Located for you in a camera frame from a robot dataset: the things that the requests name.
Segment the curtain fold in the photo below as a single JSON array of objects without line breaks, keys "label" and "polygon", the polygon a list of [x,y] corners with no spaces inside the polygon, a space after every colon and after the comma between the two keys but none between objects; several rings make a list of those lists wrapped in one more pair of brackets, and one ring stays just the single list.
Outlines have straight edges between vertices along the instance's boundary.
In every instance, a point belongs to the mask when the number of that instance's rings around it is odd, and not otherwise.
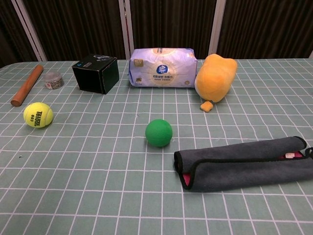
[{"label": "curtain fold", "polygon": [[10,0],[0,1],[0,68],[37,61],[20,19]]},{"label": "curtain fold", "polygon": [[208,55],[216,0],[131,0],[135,48],[187,47]]},{"label": "curtain fold", "polygon": [[217,53],[234,59],[308,58],[312,0],[227,0]]},{"label": "curtain fold", "polygon": [[47,60],[90,53],[125,59],[118,1],[24,0]]}]

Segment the rolling pin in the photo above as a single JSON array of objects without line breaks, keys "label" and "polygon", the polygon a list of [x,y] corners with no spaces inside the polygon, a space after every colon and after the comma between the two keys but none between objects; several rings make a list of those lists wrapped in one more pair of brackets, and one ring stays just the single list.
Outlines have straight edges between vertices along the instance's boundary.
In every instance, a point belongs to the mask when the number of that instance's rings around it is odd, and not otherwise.
[{"label": "rolling pin", "polygon": [[28,76],[27,80],[21,86],[19,91],[15,94],[11,100],[11,104],[15,107],[21,106],[26,96],[34,86],[35,82],[39,78],[40,74],[43,72],[44,68],[42,65],[37,65],[31,74]]}]

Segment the gray towel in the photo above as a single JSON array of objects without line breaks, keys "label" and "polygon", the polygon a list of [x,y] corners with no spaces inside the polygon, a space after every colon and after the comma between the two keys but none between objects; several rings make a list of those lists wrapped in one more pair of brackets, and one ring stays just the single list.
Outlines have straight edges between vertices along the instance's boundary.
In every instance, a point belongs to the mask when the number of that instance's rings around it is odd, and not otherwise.
[{"label": "gray towel", "polygon": [[313,148],[303,155],[306,147],[302,138],[286,137],[181,150],[174,153],[174,167],[183,188],[199,192],[310,180]]}]

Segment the orange plush toy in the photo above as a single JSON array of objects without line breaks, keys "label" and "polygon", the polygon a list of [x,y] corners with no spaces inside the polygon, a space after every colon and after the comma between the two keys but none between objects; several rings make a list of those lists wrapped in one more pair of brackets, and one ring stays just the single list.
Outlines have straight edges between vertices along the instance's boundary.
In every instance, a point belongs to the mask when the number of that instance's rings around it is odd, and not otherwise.
[{"label": "orange plush toy", "polygon": [[195,89],[206,100],[200,108],[209,112],[214,103],[219,102],[228,93],[237,71],[234,59],[223,58],[217,54],[207,56],[195,80]]}]

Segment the black box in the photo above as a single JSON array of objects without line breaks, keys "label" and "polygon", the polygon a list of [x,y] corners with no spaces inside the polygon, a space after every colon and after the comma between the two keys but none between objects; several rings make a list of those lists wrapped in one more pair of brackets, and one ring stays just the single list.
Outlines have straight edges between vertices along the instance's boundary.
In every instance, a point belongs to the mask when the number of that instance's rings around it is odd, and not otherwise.
[{"label": "black box", "polygon": [[72,69],[83,91],[106,94],[119,80],[116,57],[90,54]]}]

